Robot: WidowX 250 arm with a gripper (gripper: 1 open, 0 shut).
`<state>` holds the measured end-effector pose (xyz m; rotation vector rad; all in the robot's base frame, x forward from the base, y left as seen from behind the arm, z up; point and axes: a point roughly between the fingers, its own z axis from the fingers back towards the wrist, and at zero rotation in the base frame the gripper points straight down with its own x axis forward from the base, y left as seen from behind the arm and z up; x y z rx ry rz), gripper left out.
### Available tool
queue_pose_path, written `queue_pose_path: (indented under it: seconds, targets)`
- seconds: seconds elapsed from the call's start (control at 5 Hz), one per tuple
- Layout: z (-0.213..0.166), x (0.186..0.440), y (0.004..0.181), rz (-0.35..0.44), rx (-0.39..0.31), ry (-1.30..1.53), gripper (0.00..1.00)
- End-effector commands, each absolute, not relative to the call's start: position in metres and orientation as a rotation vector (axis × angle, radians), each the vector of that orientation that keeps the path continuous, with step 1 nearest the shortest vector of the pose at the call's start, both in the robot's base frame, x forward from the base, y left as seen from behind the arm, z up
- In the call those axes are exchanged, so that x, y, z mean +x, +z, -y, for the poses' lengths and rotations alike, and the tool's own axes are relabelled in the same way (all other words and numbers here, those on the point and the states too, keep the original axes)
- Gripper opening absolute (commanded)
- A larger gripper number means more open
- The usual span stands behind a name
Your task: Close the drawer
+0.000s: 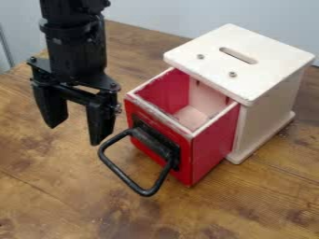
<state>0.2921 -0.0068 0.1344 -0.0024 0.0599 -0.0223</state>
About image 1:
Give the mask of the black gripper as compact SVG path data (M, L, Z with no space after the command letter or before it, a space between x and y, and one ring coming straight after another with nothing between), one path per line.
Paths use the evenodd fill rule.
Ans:
M43 122L54 128L67 118L66 101L83 103L89 143L97 146L113 133L119 86L105 74L103 22L39 20L47 58L30 57L31 92Z

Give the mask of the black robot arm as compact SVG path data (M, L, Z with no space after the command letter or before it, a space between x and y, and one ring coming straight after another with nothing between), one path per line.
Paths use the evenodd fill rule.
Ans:
M82 105L93 146L113 132L121 89L103 72L107 6L109 0L39 0L47 57L27 59L33 97L46 126L66 120L67 102Z

